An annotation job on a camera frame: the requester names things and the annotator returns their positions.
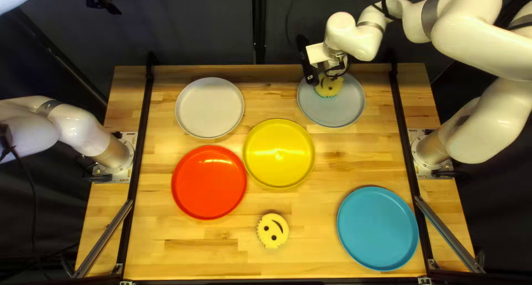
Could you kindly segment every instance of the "wooden table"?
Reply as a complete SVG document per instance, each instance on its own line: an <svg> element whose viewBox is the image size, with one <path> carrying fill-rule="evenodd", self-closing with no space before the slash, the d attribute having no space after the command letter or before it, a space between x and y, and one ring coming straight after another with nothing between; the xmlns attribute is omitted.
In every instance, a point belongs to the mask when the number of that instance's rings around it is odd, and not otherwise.
<svg viewBox="0 0 532 285"><path fill-rule="evenodd" d="M409 128L436 128L439 120L423 64L400 64L398 82ZM309 121L296 102L302 78L299 65L203 65L155 68L150 115L124 278L131 280L365 278L424 275L418 245L402 268L376 272L364 268L342 248L336 213L356 188L374 184L392 190L412 207L401 142L387 73L388 64L353 64L350 73L363 86L364 112L356 124L331 129ZM105 127L136 131L144 91L144 67L116 67ZM235 83L246 103L244 117L230 134L196 139L178 125L174 106L180 91L203 77ZM242 156L246 134L269 118L302 125L316 146L309 178L288 190L259 186L251 177L241 204L214 221L194 220L174 203L170 179L187 152L217 144ZM472 254L466 221L454 180L420 180L423 198ZM124 184L93 184L76 264L126 199ZM283 214L290 238L279 250L265 250L256 224L268 209ZM445 269L466 271L462 262L427 222L434 258ZM117 232L90 275L109 273L116 263Z"/></svg>

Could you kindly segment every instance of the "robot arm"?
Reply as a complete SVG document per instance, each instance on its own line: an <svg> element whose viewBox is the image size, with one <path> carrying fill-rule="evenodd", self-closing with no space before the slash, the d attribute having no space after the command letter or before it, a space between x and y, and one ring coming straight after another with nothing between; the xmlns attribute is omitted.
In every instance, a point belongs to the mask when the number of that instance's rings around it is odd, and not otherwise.
<svg viewBox="0 0 532 285"><path fill-rule="evenodd" d="M10 126L21 157L44 151L59 140L109 168L120 167L129 158L127 147L79 107L28 96L1 100L0 108L0 123ZM12 159L6 156L3 162Z"/></svg>
<svg viewBox="0 0 532 285"><path fill-rule="evenodd" d="M492 25L501 5L502 0L385 0L364 9L358 23L348 13L335 13L324 42L306 47L309 62L324 62L327 69L345 53L371 61L391 18L402 19L410 41L432 41L443 54L500 77L424 138L415 156L436 166L449 156L480 163L517 138L532 110L532 2L518 12L511 30Z"/></svg>
<svg viewBox="0 0 532 285"><path fill-rule="evenodd" d="M402 19L408 39L414 43L432 41L443 54L498 77L532 79L532 39L493 26L502 0L385 0L389 14ZM376 3L382 9L382 3ZM332 55L347 52L359 60L375 57L387 18L369 6L356 23L345 12L327 21L324 43L307 47L310 63L334 61Z"/></svg>

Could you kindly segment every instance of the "metal mounting plate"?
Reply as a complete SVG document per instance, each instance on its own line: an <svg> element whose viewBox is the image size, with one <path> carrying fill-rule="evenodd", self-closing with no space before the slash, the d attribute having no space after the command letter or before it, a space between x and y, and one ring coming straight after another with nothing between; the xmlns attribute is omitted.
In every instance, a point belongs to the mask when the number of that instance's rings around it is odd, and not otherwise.
<svg viewBox="0 0 532 285"><path fill-rule="evenodd" d="M414 159L414 167L416 169L416 176L418 177L418 180L428 180L428 179L452 179L453 177L435 177L432 175L433 169L438 169L439 171L452 171L453 163L450 159L445 160L440 165L436 165L434 167L430 166L423 166L423 164L419 163L416 157L416 145L417 143L423 139L427 134L430 134L431 131L434 129L429 128L423 128L423 129L408 129L408 136L411 144L412 149L412 157Z"/></svg>
<svg viewBox="0 0 532 285"><path fill-rule="evenodd" d="M108 169L103 165L97 165L93 168L93 176L112 175L112 179L106 182L94 183L129 183L131 179L131 168L133 164L133 155L137 146L137 132L121 132L122 138L119 139L129 149L129 159L123 167Z"/></svg>
<svg viewBox="0 0 532 285"><path fill-rule="evenodd" d="M432 280L429 277L421 276L418 278L419 285L432 285Z"/></svg>

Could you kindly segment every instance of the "light blue plate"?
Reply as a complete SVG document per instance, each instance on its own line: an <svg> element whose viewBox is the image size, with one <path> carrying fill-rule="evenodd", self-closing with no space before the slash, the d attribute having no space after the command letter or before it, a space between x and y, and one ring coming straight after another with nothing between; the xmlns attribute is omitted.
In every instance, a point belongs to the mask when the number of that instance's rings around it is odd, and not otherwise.
<svg viewBox="0 0 532 285"><path fill-rule="evenodd" d="M314 86L303 79L297 87L297 104L303 114L325 127L343 127L355 123L362 115L365 95L362 86L351 74L344 74L344 84L334 97L323 98Z"/></svg>
<svg viewBox="0 0 532 285"><path fill-rule="evenodd" d="M376 271L402 267L418 246L414 213L398 195L381 187L363 187L348 195L336 224L349 255Z"/></svg>

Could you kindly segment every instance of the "gray band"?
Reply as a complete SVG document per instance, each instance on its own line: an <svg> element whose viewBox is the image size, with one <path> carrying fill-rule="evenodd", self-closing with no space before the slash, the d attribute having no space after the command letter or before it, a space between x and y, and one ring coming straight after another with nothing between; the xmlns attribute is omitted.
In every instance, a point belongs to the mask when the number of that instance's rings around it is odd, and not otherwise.
<svg viewBox="0 0 532 285"><path fill-rule="evenodd" d="M510 23L510 25L508 25L508 27L514 27L514 26L517 26L517 25L526 24L526 23L530 23L530 22L532 22L532 14L524 15L524 16L521 16L521 17L513 20L512 23Z"/></svg>
<svg viewBox="0 0 532 285"><path fill-rule="evenodd" d="M369 22L369 21L359 22L356 26L357 26L357 27L358 27L358 26L371 26L371 27L375 27L376 29L380 30L380 31L382 32L382 34L384 34L384 28L383 28L381 25L379 25L379 24L377 24L377 23L375 23L375 22Z"/></svg>
<svg viewBox="0 0 532 285"><path fill-rule="evenodd" d="M50 112L56 108L58 105L63 104L63 102L58 100L49 100L44 102L39 108L37 109L36 113L40 114L43 117L48 117Z"/></svg>
<svg viewBox="0 0 532 285"><path fill-rule="evenodd" d="M439 0L427 0L421 10L421 26L428 38L430 38L432 28L438 20L438 2Z"/></svg>

